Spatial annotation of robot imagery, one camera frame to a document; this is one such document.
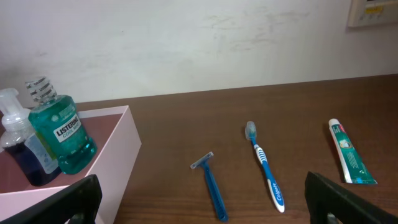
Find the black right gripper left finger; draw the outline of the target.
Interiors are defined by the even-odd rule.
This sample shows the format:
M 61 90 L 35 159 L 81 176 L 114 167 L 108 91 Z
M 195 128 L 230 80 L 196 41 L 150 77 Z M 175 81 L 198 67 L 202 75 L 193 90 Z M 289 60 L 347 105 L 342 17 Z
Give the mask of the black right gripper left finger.
M 95 224 L 102 196 L 98 177 L 91 174 L 1 224 Z

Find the teal mouthwash bottle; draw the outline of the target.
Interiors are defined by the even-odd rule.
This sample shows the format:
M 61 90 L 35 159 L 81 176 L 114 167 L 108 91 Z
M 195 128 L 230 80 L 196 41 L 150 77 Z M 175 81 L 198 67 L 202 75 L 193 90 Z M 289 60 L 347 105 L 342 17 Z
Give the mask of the teal mouthwash bottle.
M 31 109 L 29 121 L 45 139 L 63 173 L 83 170 L 96 154 L 96 144 L 86 132 L 72 97 L 59 95 L 47 77 L 25 83 L 38 105 Z

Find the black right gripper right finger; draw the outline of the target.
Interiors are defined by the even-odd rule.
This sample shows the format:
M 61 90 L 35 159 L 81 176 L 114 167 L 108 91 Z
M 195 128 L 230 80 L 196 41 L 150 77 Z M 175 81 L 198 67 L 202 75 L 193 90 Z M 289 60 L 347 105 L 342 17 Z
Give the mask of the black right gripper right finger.
M 316 172 L 305 179 L 305 199 L 311 223 L 397 223 L 397 217 L 369 203 Z

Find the green white toothpaste tube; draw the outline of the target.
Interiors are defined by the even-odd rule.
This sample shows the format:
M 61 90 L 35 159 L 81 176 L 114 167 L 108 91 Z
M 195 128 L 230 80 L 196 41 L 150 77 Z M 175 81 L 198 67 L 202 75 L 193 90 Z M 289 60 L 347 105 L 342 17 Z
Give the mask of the green white toothpaste tube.
M 376 185 L 377 181 L 364 165 L 343 125 L 335 118 L 330 119 L 328 125 L 340 158 L 345 182 L 348 184 Z

